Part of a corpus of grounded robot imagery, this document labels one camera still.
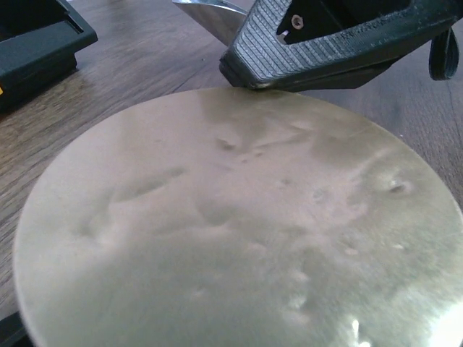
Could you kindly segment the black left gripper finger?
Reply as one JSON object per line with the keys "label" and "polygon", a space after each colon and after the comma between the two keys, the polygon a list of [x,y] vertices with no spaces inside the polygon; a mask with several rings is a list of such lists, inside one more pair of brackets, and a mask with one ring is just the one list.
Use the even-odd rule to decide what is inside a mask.
{"label": "black left gripper finger", "polygon": [[1,347],[27,346],[27,333],[18,312],[1,320],[0,333]]}

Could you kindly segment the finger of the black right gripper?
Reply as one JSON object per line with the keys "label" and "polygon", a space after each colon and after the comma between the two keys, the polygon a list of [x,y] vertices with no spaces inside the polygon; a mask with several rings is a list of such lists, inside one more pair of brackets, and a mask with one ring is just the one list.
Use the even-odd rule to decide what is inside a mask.
{"label": "finger of the black right gripper", "polygon": [[429,73],[459,64],[460,1],[256,1],[219,69],[235,87],[353,89],[430,44]]}

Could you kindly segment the round white jar lid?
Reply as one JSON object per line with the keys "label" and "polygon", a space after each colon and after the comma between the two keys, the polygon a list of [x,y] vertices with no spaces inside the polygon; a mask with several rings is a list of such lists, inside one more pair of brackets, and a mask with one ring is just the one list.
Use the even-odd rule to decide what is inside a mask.
{"label": "round white jar lid", "polygon": [[308,96],[191,90],[70,143],[17,227],[37,346],[460,346],[462,213],[410,147]]}

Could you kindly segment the black bin with star candies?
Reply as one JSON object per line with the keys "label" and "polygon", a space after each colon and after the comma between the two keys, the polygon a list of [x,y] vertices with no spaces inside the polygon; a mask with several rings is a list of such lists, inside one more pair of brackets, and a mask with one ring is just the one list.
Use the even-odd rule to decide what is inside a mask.
{"label": "black bin with star candies", "polygon": [[97,40],[68,1],[2,1],[1,111],[68,75]]}

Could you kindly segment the metal scoop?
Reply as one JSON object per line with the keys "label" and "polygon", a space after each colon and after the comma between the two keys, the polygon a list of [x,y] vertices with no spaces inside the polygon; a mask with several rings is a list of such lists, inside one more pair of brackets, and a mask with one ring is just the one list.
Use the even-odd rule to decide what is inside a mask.
{"label": "metal scoop", "polygon": [[172,3],[225,46],[232,43],[247,16],[244,9],[228,1],[178,0]]}

